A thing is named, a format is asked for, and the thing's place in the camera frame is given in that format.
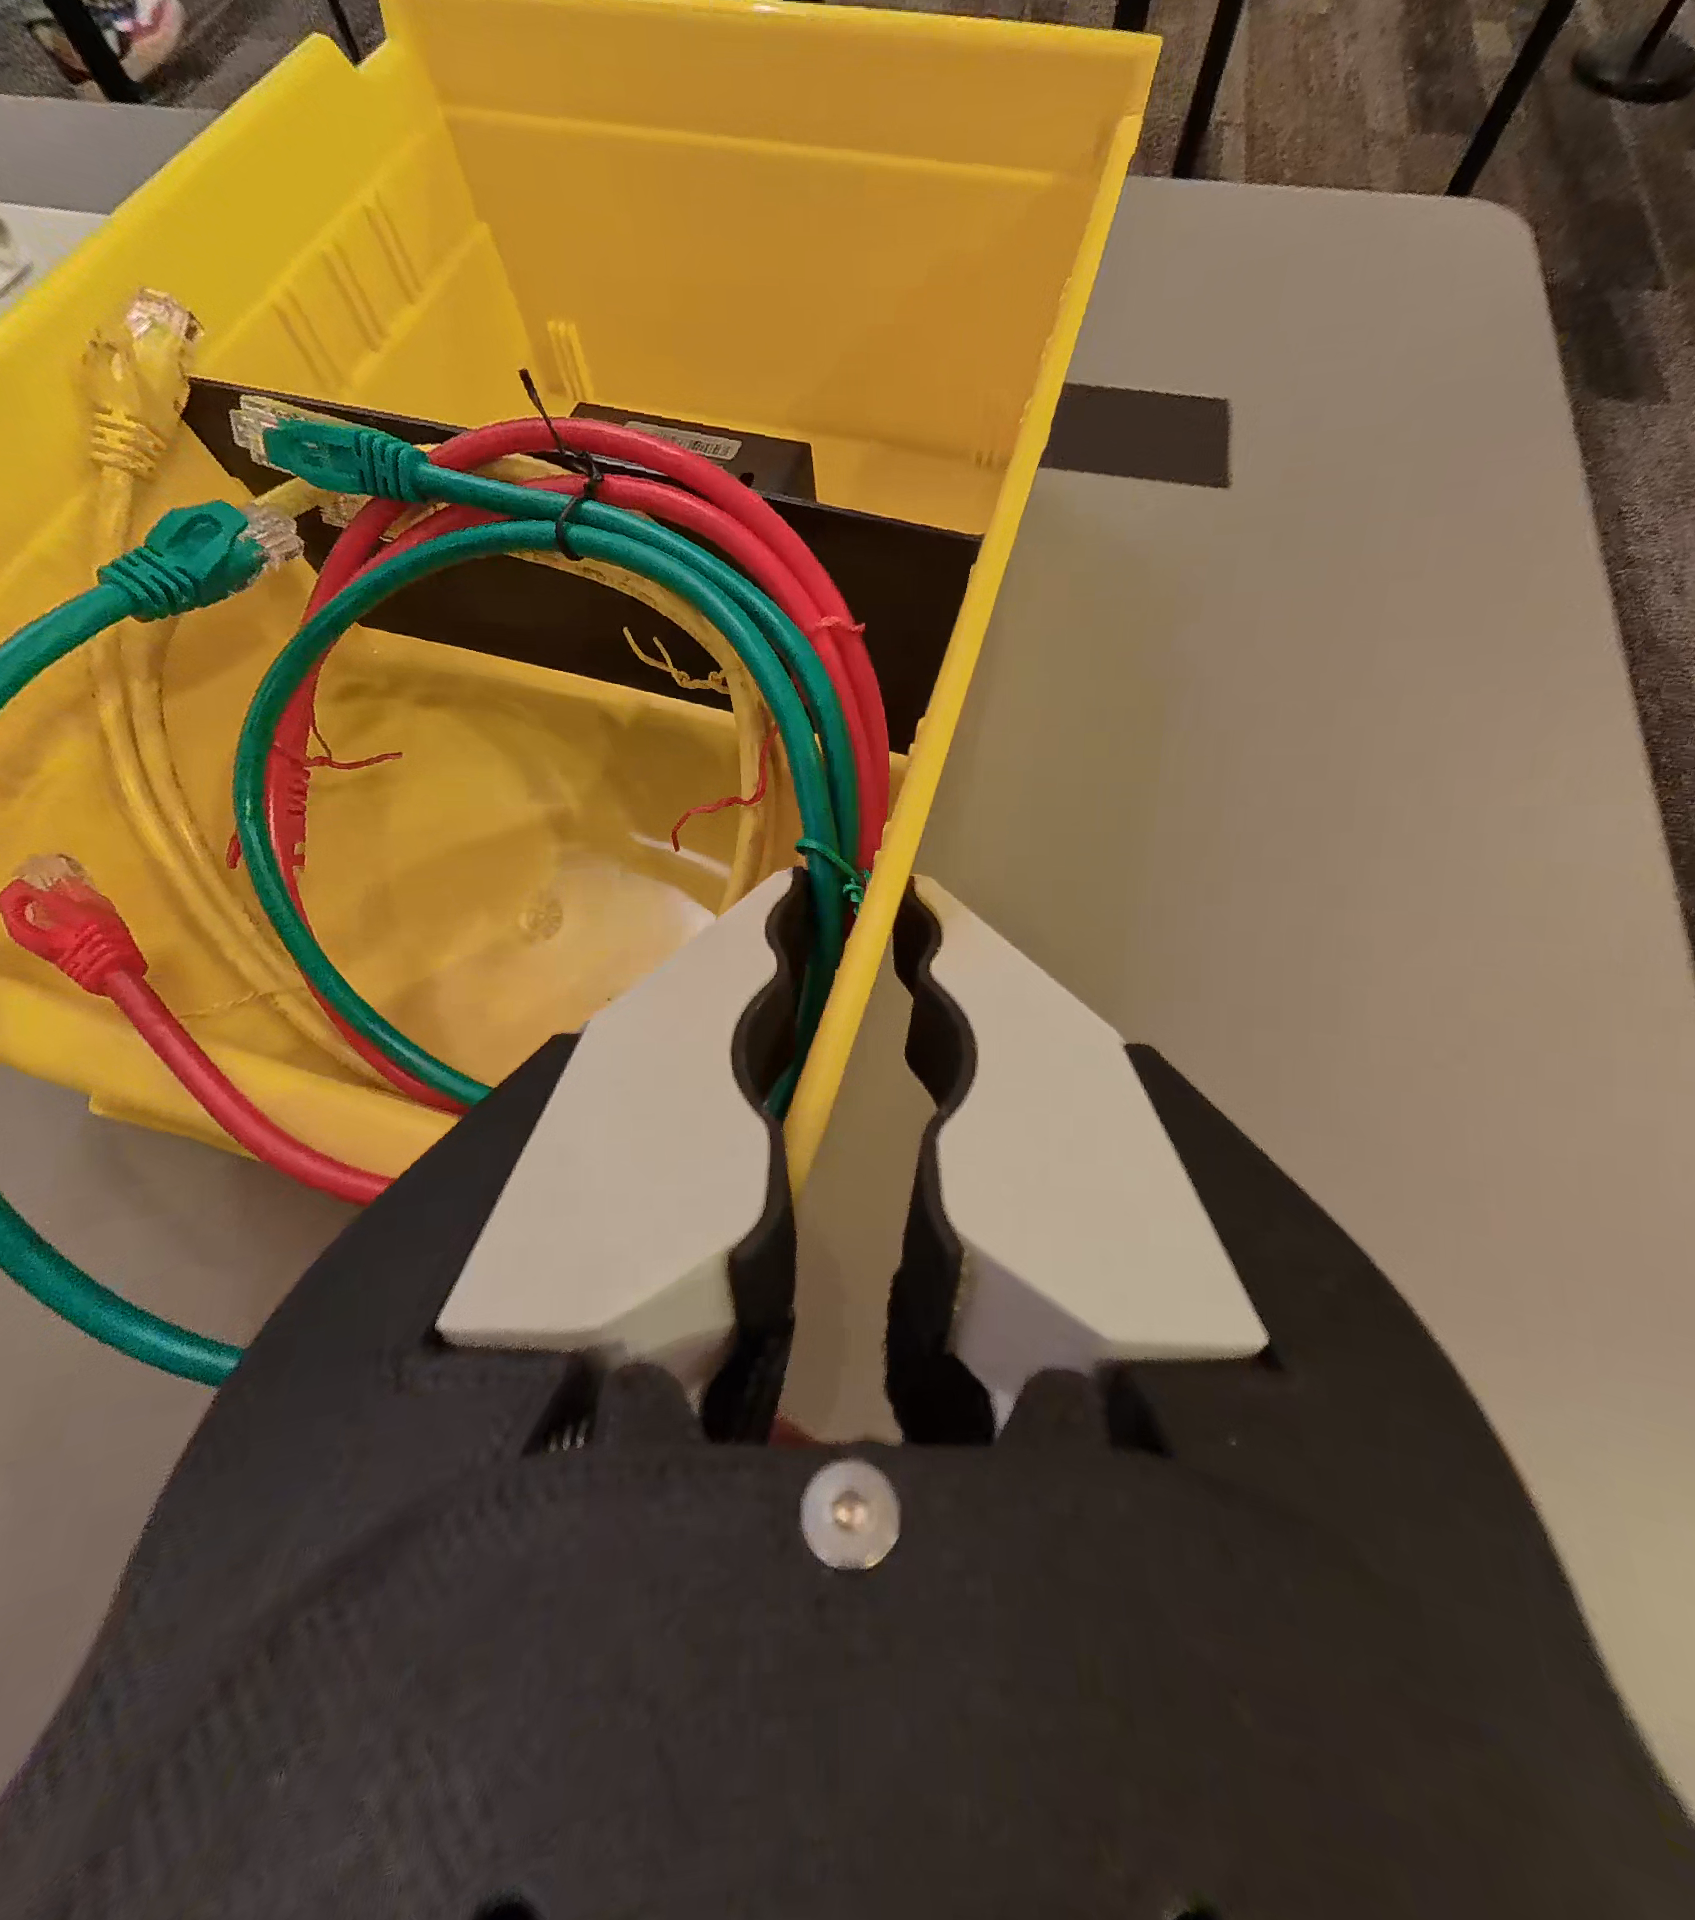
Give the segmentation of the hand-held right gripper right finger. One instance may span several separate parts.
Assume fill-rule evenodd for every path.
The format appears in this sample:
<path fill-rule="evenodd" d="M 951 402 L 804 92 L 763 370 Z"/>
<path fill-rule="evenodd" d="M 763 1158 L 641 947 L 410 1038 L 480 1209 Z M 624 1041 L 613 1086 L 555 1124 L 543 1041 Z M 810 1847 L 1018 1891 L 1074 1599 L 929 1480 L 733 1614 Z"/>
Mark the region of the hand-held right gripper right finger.
<path fill-rule="evenodd" d="M 1048 1371 L 1233 1362 L 1267 1327 L 1116 1029 L 916 878 L 890 934 L 932 1115 L 885 1296 L 908 1444 L 988 1444 Z"/>

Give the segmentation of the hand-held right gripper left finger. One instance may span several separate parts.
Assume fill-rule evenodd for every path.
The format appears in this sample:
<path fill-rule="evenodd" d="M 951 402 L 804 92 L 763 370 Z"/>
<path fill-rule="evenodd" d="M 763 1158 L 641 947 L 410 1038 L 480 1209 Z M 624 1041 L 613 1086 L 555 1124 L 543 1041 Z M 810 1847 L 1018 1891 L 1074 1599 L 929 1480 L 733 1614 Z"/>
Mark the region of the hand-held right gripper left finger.
<path fill-rule="evenodd" d="M 435 1331 L 665 1367 L 714 1440 L 766 1440 L 796 1226 L 770 1096 L 811 955 L 800 868 L 763 880 L 577 1034 Z"/>

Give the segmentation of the black network switch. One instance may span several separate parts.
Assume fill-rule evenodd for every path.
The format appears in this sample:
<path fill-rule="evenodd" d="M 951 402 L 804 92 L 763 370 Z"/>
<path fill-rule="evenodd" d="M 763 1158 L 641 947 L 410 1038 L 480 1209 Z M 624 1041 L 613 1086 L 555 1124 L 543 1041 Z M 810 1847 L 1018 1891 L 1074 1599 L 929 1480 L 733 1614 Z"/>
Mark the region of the black network switch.
<path fill-rule="evenodd" d="M 814 456 L 810 442 L 789 442 L 769 432 L 739 431 L 702 420 L 677 420 L 654 408 L 620 408 L 596 401 L 574 402 L 571 420 L 624 426 L 658 442 L 684 447 L 720 465 L 741 484 L 763 496 L 818 500 Z"/>

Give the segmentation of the yellow plastic bin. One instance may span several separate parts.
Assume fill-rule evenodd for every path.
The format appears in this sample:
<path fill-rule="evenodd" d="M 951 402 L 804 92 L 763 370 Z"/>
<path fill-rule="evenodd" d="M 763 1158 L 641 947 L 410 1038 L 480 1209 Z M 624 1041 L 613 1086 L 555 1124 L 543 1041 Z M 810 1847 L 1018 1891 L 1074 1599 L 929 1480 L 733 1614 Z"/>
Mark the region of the yellow plastic bin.
<path fill-rule="evenodd" d="M 804 1185 L 923 840 L 1062 392 L 1156 43 L 746 2 L 391 2 L 308 40 L 0 317 L 0 645 L 93 586 L 79 370 L 138 289 L 239 392 L 447 428 L 555 408 L 811 447 L 825 505 L 980 536 L 951 638 L 846 588 L 913 746 L 786 1120 Z M 590 673 L 355 633 L 318 718 L 304 902 L 349 983 L 484 1081 L 656 968 L 721 893 L 733 721 Z"/>

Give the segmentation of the black bin divider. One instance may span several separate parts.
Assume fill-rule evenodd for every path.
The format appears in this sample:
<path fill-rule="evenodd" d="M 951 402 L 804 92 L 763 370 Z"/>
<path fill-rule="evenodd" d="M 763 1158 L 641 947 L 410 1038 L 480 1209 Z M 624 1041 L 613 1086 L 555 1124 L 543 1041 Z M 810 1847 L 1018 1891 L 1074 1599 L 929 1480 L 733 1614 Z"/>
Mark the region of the black bin divider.
<path fill-rule="evenodd" d="M 980 540 L 840 505 L 763 496 L 797 533 L 863 623 L 880 682 L 890 748 L 917 728 L 964 601 Z M 641 611 L 616 588 L 555 573 L 529 586 L 529 559 L 481 559 L 402 588 L 375 612 L 379 633 L 481 656 L 641 687 L 710 709 L 714 695 L 680 692 L 658 667 L 641 667 L 620 628 Z"/>

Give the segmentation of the black zip tie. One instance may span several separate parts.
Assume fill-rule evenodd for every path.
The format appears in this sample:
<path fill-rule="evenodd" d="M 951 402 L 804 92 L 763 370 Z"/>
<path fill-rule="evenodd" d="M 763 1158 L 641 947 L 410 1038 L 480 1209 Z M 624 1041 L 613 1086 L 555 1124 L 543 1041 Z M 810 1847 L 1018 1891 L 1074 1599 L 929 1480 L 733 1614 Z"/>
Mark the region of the black zip tie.
<path fill-rule="evenodd" d="M 549 416 L 529 367 L 517 370 L 517 381 L 538 416 L 538 426 L 544 428 L 549 462 L 577 477 L 577 494 L 566 499 L 553 521 L 555 551 L 562 559 L 577 562 L 582 554 L 574 548 L 574 526 L 582 517 L 582 509 L 600 496 L 605 471 L 582 443 L 570 443 L 559 423 Z"/>

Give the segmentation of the black stand pole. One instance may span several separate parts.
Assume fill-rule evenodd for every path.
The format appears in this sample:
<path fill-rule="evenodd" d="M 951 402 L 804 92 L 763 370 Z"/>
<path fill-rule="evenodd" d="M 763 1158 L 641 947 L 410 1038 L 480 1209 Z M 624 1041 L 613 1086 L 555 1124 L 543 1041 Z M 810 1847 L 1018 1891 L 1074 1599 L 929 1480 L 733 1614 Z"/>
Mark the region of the black stand pole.
<path fill-rule="evenodd" d="M 1544 63 L 1552 57 L 1556 43 L 1579 9 L 1584 2 L 1539 2 L 1534 9 L 1534 17 L 1506 63 L 1506 73 L 1492 88 L 1479 122 L 1455 161 L 1455 170 L 1443 186 L 1447 198 L 1468 198 L 1476 191 L 1487 163 L 1495 159 L 1518 111 L 1525 107 L 1532 88 L 1541 76 Z"/>
<path fill-rule="evenodd" d="M 1198 180 L 1206 155 L 1210 130 L 1217 114 L 1220 84 L 1228 70 L 1233 43 L 1239 38 L 1247 2 L 1214 2 L 1206 35 L 1202 40 L 1197 81 L 1188 95 L 1186 119 L 1171 149 L 1171 180 Z"/>
<path fill-rule="evenodd" d="M 1588 40 L 1571 54 L 1579 88 L 1627 107 L 1665 107 L 1695 92 L 1695 43 L 1676 32 L 1686 2 L 1661 2 L 1637 35 Z"/>

